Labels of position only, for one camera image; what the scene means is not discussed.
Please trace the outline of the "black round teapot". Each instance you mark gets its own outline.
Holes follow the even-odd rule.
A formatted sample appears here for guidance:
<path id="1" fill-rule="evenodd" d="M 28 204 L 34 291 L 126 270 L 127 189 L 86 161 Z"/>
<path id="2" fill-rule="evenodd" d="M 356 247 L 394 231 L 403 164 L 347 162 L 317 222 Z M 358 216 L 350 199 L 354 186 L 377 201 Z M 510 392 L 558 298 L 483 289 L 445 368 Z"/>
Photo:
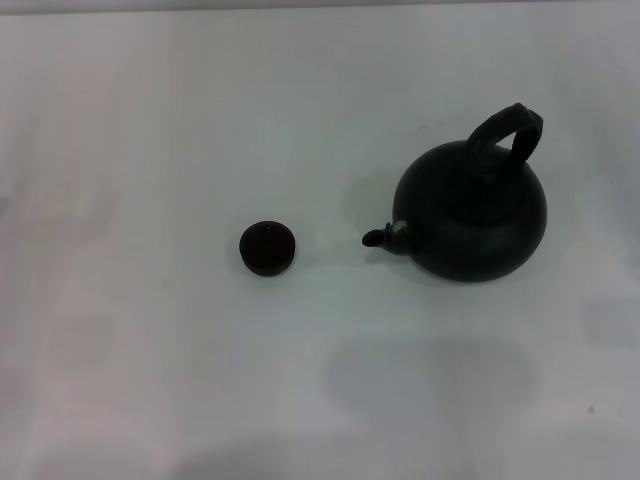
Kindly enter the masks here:
<path id="1" fill-rule="evenodd" d="M 367 232 L 363 245 L 456 282 L 514 272 L 546 230 L 545 193 L 528 164 L 542 133 L 542 117 L 515 103 L 467 139 L 422 154 L 397 184 L 391 221 Z"/>

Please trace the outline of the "dark small teacup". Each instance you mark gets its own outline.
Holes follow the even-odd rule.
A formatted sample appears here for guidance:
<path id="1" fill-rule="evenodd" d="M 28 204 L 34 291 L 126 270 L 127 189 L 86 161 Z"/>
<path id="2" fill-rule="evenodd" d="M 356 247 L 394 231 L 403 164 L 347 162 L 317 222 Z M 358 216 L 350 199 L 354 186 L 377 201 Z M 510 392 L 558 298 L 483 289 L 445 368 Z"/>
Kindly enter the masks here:
<path id="1" fill-rule="evenodd" d="M 276 221 L 260 221 L 249 226 L 239 240 L 244 265 L 263 277 L 277 276 L 294 260 L 296 240 L 292 231 Z"/>

